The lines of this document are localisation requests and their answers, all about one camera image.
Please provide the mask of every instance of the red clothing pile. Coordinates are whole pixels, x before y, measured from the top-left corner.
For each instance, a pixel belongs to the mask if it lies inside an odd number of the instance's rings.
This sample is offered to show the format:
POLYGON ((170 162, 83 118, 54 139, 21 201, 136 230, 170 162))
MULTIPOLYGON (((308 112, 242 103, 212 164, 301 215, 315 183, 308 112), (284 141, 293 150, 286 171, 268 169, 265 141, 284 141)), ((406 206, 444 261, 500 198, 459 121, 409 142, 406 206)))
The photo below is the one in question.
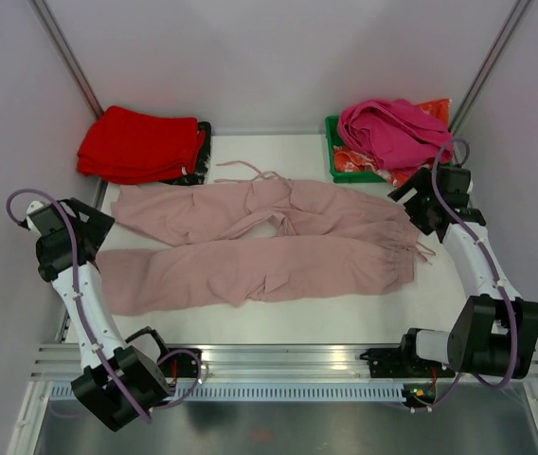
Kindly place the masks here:
POLYGON ((112 106, 78 151, 78 171, 121 185, 194 173, 205 132, 197 118, 160 118, 112 106))

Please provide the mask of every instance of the drawstring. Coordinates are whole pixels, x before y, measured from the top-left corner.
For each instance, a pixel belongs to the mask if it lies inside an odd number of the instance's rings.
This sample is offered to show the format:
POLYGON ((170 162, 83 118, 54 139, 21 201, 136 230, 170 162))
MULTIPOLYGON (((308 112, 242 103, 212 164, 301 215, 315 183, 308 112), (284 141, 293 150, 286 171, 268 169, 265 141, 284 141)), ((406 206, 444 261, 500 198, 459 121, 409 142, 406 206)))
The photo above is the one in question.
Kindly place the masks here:
POLYGON ((288 179, 282 177, 275 171, 261 171, 256 166, 253 166, 250 163, 247 163, 245 161, 241 160, 235 160, 235 161, 226 161, 225 163, 217 164, 217 166, 231 166, 233 164, 243 164, 243 166, 247 166, 251 170, 253 170, 255 173, 257 173, 257 176, 254 177, 251 180, 239 180, 239 179, 233 179, 233 178, 217 178, 214 180, 214 183, 242 183, 242 182, 254 182, 255 180, 272 180, 274 178, 277 178, 279 180, 283 180, 284 182, 288 182, 288 179))
POLYGON ((417 242, 415 246, 409 246, 407 251, 411 251, 414 255, 424 263, 428 263, 427 256, 435 256, 436 252, 428 246, 423 245, 421 242, 417 242))

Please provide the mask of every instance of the purple tube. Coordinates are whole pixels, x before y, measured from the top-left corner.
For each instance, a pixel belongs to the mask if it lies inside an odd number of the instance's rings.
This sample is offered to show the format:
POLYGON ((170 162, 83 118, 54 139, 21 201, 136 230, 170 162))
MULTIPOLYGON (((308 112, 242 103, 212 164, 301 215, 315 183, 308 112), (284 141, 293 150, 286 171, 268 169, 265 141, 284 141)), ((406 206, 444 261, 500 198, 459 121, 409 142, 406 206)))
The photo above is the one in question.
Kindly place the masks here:
MULTIPOLYGON (((6 212, 8 213, 8 216, 10 219, 15 222, 17 225, 21 222, 14 216, 11 209, 12 200, 20 194, 36 194, 38 196, 42 196, 44 199, 46 199, 48 202, 50 202, 58 211, 58 213, 61 215, 61 218, 63 219, 64 225, 67 228, 67 232, 69 233, 69 240, 71 242, 71 258, 72 258, 72 270, 73 270, 73 290, 75 291, 75 294, 78 295, 80 293, 80 272, 79 272, 79 265, 78 265, 78 244, 76 240, 76 234, 73 230, 73 227, 71 226, 71 223, 69 222, 69 218, 67 216, 67 213, 64 211, 63 207, 61 207, 61 204, 59 204, 52 196, 50 196, 48 193, 31 189, 31 188, 24 188, 22 190, 15 191, 13 194, 11 194, 7 201, 6 201, 6 212)), ((86 336, 88 337, 88 340, 90 342, 90 345, 93 346, 97 344, 97 338, 95 337, 95 334, 92 331, 92 328, 90 327, 90 324, 86 320, 86 316, 83 312, 83 307, 81 304, 81 298, 76 297, 76 308, 78 311, 78 316, 80 317, 81 326, 83 327, 84 332, 86 333, 86 336)), ((140 417, 147 423, 150 423, 152 418, 151 416, 138 404, 136 399, 132 396, 132 394, 128 391, 124 383, 119 379, 119 377, 116 374, 116 371, 111 367, 109 364, 109 360, 107 360, 107 357, 103 353, 102 350, 96 351, 97 356, 99 357, 100 363, 104 367, 105 371, 109 376, 113 379, 113 381, 116 383, 119 390, 123 393, 123 395, 126 397, 128 402, 132 405, 134 410, 140 415, 140 417)))
POLYGON ((431 410, 434 410, 435 408, 438 408, 443 404, 444 401, 450 396, 450 394, 453 392, 453 390, 457 387, 458 381, 460 381, 460 378, 462 377, 463 373, 458 373, 457 377, 455 377, 455 380, 452 381, 452 384, 450 384, 450 387, 448 390, 440 397, 438 398, 431 406, 425 406, 424 408, 414 408, 415 412, 428 412, 429 408, 431 410))
POLYGON ((202 362, 200 362, 200 359, 197 357, 197 355, 195 355, 189 349, 175 349, 174 351, 171 351, 171 352, 167 353, 166 355, 164 355, 162 358, 160 358, 157 361, 157 364, 161 365, 166 360, 171 358, 173 355, 177 355, 177 354, 186 354, 186 355, 189 355, 191 358, 193 358, 193 360, 197 364, 197 377, 195 378, 195 381, 193 382, 193 385, 189 388, 188 391, 186 391, 183 394, 183 396, 181 396, 180 398, 178 398, 178 399, 176 399, 174 401, 170 401, 169 403, 167 403, 165 405, 156 406, 156 407, 153 408, 154 410, 161 410, 161 409, 162 410, 168 410, 170 408, 174 408, 175 406, 180 405, 181 403, 183 403, 185 401, 185 399, 188 396, 190 396, 193 393, 193 391, 195 391, 195 388, 200 383, 200 379, 202 378, 202 362))
MULTIPOLYGON (((484 255, 484 258, 486 258, 486 262, 488 263, 488 267, 490 268, 494 282, 498 283, 500 281, 500 275, 498 273, 498 268, 496 267, 496 263, 494 262, 494 259, 492 257, 492 254, 488 250, 488 248, 480 241, 479 236, 467 225, 458 215, 457 213, 448 206, 448 203, 443 199, 439 192, 438 188, 438 164, 439 160, 441 159, 441 156, 443 155, 443 152, 446 150, 446 148, 454 144, 456 142, 459 142, 464 145, 465 147, 465 157, 463 159, 463 163, 467 161, 467 158, 469 156, 469 143, 462 138, 459 137, 453 137, 448 142, 443 144, 441 148, 439 149, 438 155, 436 156, 436 159, 433 163, 433 169, 431 170, 431 186, 433 187, 433 192, 435 193, 436 197, 438 198, 439 203, 441 206, 448 212, 450 216, 454 220, 457 221, 457 223, 460 224, 460 226, 465 229, 465 231, 471 236, 472 239, 474 239, 475 243, 481 250, 482 254, 484 255)), ((505 291, 505 287, 498 284, 497 285, 498 292, 503 298, 503 301, 505 302, 505 307, 507 308, 507 316, 509 318, 509 326, 510 326, 510 333, 511 333, 511 355, 509 357, 509 364, 507 365, 507 370, 505 371, 505 375, 500 380, 500 382, 496 384, 492 384, 488 381, 486 381, 483 377, 481 377, 479 374, 474 374, 475 378, 484 386, 490 387, 492 389, 503 389, 506 387, 513 377, 513 371, 515 370, 515 364, 517 362, 517 322, 515 320, 515 311, 513 310, 513 305, 511 304, 511 299, 509 298, 509 295, 507 294, 507 291, 505 291)))

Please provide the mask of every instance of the white wall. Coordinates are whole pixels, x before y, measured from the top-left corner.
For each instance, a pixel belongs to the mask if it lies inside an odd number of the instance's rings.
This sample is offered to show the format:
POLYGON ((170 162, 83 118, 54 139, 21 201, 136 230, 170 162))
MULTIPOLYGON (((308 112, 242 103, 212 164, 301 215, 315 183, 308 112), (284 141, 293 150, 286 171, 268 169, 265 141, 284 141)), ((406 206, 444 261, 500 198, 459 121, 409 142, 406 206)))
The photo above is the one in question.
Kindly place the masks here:
POLYGON ((61 309, 37 275, 35 239, 9 221, 5 200, 34 187, 90 201, 94 183, 74 168, 92 121, 27 1, 0 0, 0 453, 34 350, 56 333, 61 309))
POLYGON ((100 103, 317 132, 372 97, 456 109, 513 0, 49 0, 100 103))
POLYGON ((498 63, 463 135, 475 197, 517 289, 538 301, 538 0, 498 63))

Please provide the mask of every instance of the green basket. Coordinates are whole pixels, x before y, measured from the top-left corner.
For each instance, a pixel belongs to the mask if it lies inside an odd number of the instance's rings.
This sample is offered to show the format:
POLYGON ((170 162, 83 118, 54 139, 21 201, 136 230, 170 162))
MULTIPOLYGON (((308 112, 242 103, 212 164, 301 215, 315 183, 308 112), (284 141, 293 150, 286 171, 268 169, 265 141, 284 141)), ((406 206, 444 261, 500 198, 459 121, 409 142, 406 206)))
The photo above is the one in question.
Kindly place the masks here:
POLYGON ((376 173, 338 173, 334 168, 334 146, 345 145, 336 131, 338 116, 326 117, 326 139, 328 140, 328 156, 330 158, 330 173, 334 183, 380 183, 385 180, 376 173))

